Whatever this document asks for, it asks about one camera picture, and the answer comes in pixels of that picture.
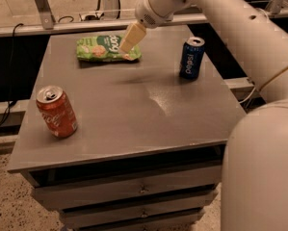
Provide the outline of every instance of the blue can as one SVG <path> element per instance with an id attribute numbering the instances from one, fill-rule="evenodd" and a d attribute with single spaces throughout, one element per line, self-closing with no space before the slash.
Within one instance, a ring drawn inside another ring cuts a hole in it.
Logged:
<path id="1" fill-rule="evenodd" d="M 190 80 L 197 79 L 203 54 L 204 40 L 199 37 L 190 37 L 183 44 L 180 77 Z"/>

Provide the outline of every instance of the gray tabletop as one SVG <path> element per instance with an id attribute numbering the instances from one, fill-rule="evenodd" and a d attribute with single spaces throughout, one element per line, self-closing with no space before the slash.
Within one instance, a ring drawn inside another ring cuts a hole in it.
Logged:
<path id="1" fill-rule="evenodd" d="M 122 31 L 52 36 L 39 71 L 9 172 L 79 165 L 226 143 L 244 115 L 205 55 L 199 77 L 178 77 L 187 26 L 148 30 L 136 63 L 92 64 L 76 58 L 76 40 Z M 36 93 L 62 87 L 79 128 L 58 140 L 36 106 Z"/>

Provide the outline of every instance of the red soda can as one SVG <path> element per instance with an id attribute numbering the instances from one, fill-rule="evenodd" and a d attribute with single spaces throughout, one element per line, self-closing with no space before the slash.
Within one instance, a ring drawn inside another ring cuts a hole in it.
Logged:
<path id="1" fill-rule="evenodd" d="M 76 116 L 62 88 L 56 86 L 42 88 L 37 95 L 37 106 L 55 137 L 68 137 L 76 131 Z"/>

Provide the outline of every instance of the dresser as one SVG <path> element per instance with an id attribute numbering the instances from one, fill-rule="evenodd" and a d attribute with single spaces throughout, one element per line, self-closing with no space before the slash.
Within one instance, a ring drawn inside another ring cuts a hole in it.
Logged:
<path id="1" fill-rule="evenodd" d="M 52 36 L 8 172 L 73 230 L 146 231 L 193 223 L 216 196 L 226 141 L 245 115 L 204 55 L 196 81 L 178 77 L 187 26 L 148 30 L 135 62 L 86 63 L 76 41 L 123 31 Z M 36 106 L 62 87 L 79 123 L 56 139 Z"/>

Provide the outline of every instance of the soda can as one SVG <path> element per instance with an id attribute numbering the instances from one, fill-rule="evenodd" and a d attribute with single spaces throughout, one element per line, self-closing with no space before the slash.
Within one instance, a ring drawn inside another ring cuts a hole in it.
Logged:
<path id="1" fill-rule="evenodd" d="M 37 95 L 37 106 L 49 131 L 55 137 L 68 137 L 76 131 L 76 116 L 62 88 L 42 88 Z"/>
<path id="2" fill-rule="evenodd" d="M 199 37 L 190 37 L 183 44 L 180 77 L 190 80 L 197 79 L 203 54 L 204 40 Z"/>

